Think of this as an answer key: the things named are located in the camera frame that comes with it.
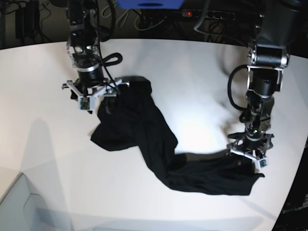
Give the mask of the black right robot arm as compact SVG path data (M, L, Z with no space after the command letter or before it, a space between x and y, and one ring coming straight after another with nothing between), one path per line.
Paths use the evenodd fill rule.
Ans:
M78 84L84 89L109 85L103 75L106 61L103 60L100 44L111 39L116 25L116 11L108 2L111 25L107 34L100 25L101 11L97 0L69 0L66 17L69 21L67 53L78 73Z

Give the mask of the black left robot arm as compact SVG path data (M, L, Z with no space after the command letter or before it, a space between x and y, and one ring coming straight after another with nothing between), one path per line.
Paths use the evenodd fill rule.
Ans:
M282 77L290 60L290 44L302 27L308 10L306 0L267 0L259 13L260 26L248 44L248 64L235 68L228 79L228 98L241 111L240 122L244 132L228 135L229 153L264 157L272 148L271 127L274 93L282 88ZM247 70L246 107L235 104L231 84L235 74Z

